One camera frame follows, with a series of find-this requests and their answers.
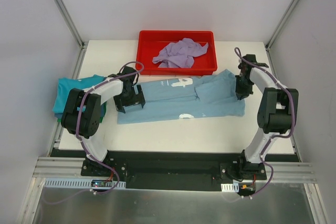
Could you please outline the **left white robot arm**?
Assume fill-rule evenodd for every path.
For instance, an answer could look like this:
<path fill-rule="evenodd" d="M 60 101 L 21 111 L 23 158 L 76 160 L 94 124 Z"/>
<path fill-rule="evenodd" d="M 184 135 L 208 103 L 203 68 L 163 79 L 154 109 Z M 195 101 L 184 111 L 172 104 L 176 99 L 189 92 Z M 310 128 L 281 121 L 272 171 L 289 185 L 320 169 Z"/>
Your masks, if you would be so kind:
<path fill-rule="evenodd" d="M 100 125 L 101 107 L 113 100 L 118 112 L 133 105 L 145 105 L 141 86 L 138 84 L 144 65 L 135 61 L 141 69 L 136 70 L 128 64 L 121 67 L 117 74 L 107 76 L 99 84 L 86 89 L 73 88 L 68 94 L 61 118 L 61 126 L 74 135 L 86 152 L 88 159 L 95 161 L 92 169 L 99 176 L 110 173 L 111 164 L 105 160 L 108 150 L 103 139 L 97 135 Z"/>

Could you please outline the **light blue t-shirt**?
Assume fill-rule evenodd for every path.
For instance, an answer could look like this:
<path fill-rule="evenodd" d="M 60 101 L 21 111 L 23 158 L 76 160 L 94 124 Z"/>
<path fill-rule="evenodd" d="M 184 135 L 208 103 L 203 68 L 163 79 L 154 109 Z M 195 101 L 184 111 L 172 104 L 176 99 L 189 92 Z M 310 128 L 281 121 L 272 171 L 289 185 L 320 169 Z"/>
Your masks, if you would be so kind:
<path fill-rule="evenodd" d="M 145 105 L 125 108 L 118 124 L 178 119 L 244 116 L 245 103 L 236 97 L 236 78 L 229 70 L 202 77 L 166 79 L 140 84 Z"/>

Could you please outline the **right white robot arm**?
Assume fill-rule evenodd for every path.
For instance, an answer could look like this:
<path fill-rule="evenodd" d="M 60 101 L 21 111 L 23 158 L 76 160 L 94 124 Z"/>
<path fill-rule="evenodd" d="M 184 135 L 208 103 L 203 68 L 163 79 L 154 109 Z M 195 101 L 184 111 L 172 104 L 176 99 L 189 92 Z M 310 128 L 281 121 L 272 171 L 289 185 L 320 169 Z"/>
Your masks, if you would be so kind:
<path fill-rule="evenodd" d="M 242 179 L 250 178 L 265 168 L 263 161 L 274 141 L 290 138 L 296 125 L 299 92 L 290 89 L 277 80 L 269 71 L 266 63 L 257 62 L 256 56 L 242 56 L 236 76 L 236 97 L 243 100 L 253 94 L 253 86 L 262 93 L 257 112 L 258 130 L 248 147 L 240 154 L 236 173 Z"/>

